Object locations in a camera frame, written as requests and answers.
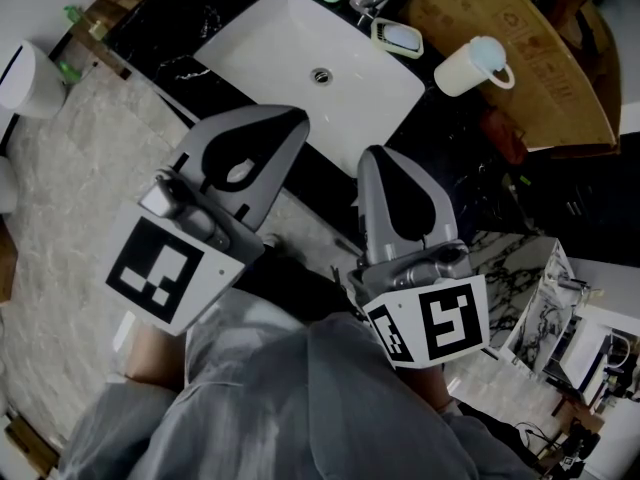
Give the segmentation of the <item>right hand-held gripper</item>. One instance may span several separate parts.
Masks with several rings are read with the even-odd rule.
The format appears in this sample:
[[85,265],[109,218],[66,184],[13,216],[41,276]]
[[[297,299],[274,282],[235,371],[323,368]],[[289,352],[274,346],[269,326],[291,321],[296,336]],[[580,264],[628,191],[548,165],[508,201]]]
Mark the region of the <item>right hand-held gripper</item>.
[[358,198],[368,262],[377,265],[348,278],[392,367],[426,369],[487,347],[486,280],[472,272],[467,246],[452,241],[447,192],[414,160],[371,146],[358,165]]

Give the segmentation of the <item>person's right forearm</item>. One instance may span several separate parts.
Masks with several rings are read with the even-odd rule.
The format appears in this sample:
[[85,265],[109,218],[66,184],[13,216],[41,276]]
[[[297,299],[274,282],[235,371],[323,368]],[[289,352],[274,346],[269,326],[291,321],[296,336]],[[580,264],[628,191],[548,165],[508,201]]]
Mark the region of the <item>person's right forearm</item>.
[[398,368],[399,378],[437,412],[443,412],[452,401],[440,365],[425,369]]

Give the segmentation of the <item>brown leather pouch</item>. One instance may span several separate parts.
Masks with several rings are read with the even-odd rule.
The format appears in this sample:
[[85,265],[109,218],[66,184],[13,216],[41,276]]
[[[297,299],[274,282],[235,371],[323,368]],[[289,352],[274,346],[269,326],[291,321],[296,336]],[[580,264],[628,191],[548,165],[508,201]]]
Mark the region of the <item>brown leather pouch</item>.
[[527,154],[523,132],[515,122],[496,107],[485,110],[479,126],[485,136],[511,165],[521,165]]

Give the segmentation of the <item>large cardboard box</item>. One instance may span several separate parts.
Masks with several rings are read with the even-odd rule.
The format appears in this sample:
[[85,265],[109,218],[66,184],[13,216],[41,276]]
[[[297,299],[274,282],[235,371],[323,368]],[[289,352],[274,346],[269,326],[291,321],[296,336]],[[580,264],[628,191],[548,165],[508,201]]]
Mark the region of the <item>large cardboard box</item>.
[[555,157],[619,151],[621,70],[615,40],[591,0],[408,0],[401,12],[449,56],[476,36],[496,38],[515,85],[480,90],[529,149]]

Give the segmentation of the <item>white rounded container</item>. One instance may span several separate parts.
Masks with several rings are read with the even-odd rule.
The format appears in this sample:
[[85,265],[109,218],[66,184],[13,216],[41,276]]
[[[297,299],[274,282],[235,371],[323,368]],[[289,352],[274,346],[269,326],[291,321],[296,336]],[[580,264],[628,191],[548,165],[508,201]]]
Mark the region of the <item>white rounded container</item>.
[[19,188],[15,171],[8,158],[0,155],[0,215],[15,211]]

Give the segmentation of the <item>soap dish with soap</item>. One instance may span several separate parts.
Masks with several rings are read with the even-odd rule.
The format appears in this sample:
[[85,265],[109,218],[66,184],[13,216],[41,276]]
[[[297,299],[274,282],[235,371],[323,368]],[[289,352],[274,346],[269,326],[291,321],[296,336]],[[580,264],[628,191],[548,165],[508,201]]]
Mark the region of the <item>soap dish with soap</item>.
[[[388,43],[383,36],[383,30],[384,30],[384,26],[388,23],[391,24],[398,24],[398,25],[402,25],[404,27],[410,28],[412,29],[415,34],[418,36],[419,40],[420,40],[420,48],[418,51],[411,51],[411,50],[407,50],[407,49],[403,49],[400,48],[398,46],[395,46],[393,44]],[[420,58],[423,53],[424,53],[424,45],[423,45],[423,38],[421,33],[410,26],[398,23],[398,22],[394,22],[391,20],[387,20],[387,19],[383,19],[383,18],[375,18],[372,23],[371,23],[371,40],[372,42],[380,49],[387,51],[389,53],[395,54],[395,55],[400,55],[403,57],[407,57],[410,59],[418,59]]]

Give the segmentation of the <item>white cup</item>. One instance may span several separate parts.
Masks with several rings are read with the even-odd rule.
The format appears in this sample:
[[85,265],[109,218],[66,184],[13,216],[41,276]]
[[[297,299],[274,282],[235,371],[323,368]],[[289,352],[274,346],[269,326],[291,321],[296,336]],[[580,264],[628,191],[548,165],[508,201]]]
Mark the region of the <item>white cup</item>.
[[486,81],[504,90],[515,85],[506,51],[491,36],[476,36],[462,45],[435,68],[434,80],[450,97],[458,97]]

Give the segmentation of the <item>white cabinet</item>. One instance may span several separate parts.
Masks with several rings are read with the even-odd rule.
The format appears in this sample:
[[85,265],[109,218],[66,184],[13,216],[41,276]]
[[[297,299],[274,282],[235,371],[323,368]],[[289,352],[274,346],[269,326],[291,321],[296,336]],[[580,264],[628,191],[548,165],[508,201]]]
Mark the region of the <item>white cabinet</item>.
[[543,376],[560,392],[591,407],[605,390],[608,372],[629,362],[636,339],[640,317],[586,305],[570,320]]

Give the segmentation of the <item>person's left forearm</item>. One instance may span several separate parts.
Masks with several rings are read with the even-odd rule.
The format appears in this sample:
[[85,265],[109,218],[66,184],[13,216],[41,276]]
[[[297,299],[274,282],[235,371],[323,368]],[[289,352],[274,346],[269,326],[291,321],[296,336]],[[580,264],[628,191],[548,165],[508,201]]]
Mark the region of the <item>person's left forearm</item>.
[[141,323],[136,331],[125,376],[138,383],[179,393],[185,385],[185,333],[174,336]]

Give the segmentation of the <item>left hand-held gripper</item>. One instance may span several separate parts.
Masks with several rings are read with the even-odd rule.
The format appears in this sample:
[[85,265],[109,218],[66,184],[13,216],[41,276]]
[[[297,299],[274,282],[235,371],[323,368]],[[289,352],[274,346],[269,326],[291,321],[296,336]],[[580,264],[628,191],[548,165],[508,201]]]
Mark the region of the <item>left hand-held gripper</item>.
[[292,106],[249,105],[198,122],[169,161],[173,172],[157,171],[137,203],[121,205],[105,241],[104,289],[145,322],[182,334],[264,252],[186,180],[197,189],[281,183],[295,160]]

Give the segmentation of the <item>person's black trousers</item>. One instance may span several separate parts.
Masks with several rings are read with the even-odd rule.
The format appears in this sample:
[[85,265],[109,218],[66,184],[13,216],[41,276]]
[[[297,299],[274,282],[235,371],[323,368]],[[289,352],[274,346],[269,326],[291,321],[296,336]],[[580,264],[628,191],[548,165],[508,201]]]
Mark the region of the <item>person's black trousers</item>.
[[342,287],[308,269],[281,244],[265,252],[242,274],[220,302],[222,329],[234,345],[261,347],[307,327],[322,326],[352,341],[373,340],[356,321]]

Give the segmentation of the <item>person's grey shirt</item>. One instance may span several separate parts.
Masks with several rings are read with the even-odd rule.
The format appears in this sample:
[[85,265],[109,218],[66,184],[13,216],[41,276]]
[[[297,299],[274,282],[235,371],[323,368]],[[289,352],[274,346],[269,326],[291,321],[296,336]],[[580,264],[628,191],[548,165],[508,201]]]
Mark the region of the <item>person's grey shirt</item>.
[[452,401],[437,412],[376,339],[307,327],[261,347],[186,342],[173,392],[109,382],[62,454],[61,480],[535,480]]

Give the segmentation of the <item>white sink basin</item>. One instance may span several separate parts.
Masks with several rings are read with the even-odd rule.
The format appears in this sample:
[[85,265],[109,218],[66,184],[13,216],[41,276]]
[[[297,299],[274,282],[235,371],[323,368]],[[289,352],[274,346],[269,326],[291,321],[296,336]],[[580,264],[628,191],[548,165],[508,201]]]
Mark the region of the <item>white sink basin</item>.
[[258,104],[305,110],[308,143],[349,176],[425,92],[399,60],[313,0],[259,0],[194,57]]

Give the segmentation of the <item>marble-pattern cabinet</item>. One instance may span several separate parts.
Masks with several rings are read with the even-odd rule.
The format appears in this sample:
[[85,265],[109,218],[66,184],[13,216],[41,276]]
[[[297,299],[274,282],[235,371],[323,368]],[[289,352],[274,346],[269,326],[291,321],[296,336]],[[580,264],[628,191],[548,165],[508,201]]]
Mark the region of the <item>marble-pattern cabinet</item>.
[[480,231],[471,265],[489,302],[489,349],[530,378],[542,374],[591,286],[553,237]]

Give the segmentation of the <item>black cabinet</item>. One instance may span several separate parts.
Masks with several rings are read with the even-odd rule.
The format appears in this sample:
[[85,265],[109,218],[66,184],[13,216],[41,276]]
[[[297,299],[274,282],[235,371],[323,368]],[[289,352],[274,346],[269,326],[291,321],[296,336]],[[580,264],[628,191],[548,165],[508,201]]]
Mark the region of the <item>black cabinet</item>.
[[549,150],[510,165],[497,225],[559,239],[576,258],[640,268],[640,132],[618,153],[554,158]]

